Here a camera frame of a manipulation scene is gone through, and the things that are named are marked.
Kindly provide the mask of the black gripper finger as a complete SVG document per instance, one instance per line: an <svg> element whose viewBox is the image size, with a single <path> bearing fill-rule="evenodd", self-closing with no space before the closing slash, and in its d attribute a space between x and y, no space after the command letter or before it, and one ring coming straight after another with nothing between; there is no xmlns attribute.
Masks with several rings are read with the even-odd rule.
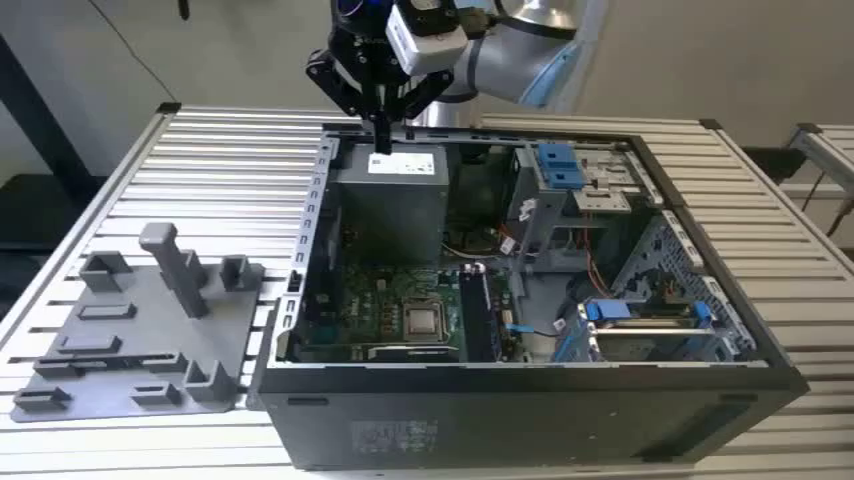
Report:
<svg viewBox="0 0 854 480"><path fill-rule="evenodd" d="M429 73L406 92L404 87L410 77L385 85L381 109L377 113L377 152L390 154L393 147L391 128L405 119L413 120L438 99L454 82L453 72Z"/></svg>
<svg viewBox="0 0 854 480"><path fill-rule="evenodd" d="M315 50L307 60L306 74L335 105L349 116L371 124L375 150L381 150L379 97L374 85L358 89L341 74L329 50Z"/></svg>

